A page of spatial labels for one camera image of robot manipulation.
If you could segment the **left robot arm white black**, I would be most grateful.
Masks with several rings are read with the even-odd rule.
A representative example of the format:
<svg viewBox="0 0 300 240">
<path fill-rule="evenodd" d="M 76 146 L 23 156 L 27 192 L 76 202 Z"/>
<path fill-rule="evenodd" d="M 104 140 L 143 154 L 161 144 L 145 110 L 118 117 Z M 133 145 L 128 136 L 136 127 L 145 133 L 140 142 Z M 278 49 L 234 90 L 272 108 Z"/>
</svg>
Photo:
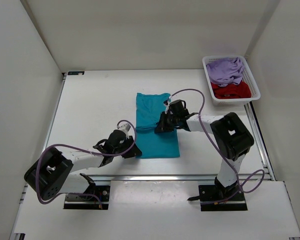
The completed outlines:
<svg viewBox="0 0 300 240">
<path fill-rule="evenodd" d="M 95 190 L 95 182 L 82 170 L 104 167 L 115 157 L 130 159 L 143 154 L 125 126 L 115 129 L 92 148 L 89 151 L 53 144 L 43 151 L 24 174 L 24 180 L 36 192 L 41 204 L 49 204 L 62 194 L 75 195 L 83 201 L 100 202 L 101 195 Z"/>
</svg>

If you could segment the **lavender t shirt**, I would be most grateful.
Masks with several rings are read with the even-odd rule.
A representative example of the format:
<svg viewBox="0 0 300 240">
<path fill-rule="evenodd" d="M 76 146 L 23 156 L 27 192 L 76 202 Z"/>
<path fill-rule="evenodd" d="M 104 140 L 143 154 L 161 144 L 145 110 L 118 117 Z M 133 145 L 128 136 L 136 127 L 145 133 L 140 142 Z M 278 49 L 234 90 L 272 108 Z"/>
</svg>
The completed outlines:
<svg viewBox="0 0 300 240">
<path fill-rule="evenodd" d="M 241 83 L 245 66 L 239 57 L 226 57 L 208 63 L 206 69 L 211 83 L 226 87 Z"/>
</svg>

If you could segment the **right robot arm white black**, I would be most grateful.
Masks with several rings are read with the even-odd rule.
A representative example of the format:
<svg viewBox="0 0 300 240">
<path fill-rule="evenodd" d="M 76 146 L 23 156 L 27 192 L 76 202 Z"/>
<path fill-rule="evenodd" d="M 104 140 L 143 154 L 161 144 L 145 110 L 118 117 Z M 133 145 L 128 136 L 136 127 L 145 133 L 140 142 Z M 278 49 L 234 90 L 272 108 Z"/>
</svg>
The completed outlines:
<svg viewBox="0 0 300 240">
<path fill-rule="evenodd" d="M 226 115 L 209 116 L 198 112 L 189 113 L 184 100 L 164 102 L 166 109 L 161 112 L 159 122 L 154 129 L 156 134 L 174 130 L 188 132 L 207 132 L 214 137 L 221 155 L 226 158 L 221 163 L 215 179 L 214 193 L 220 200 L 228 199 L 233 193 L 233 186 L 238 184 L 242 161 L 254 145 L 254 138 L 244 123 L 234 112 Z"/>
</svg>

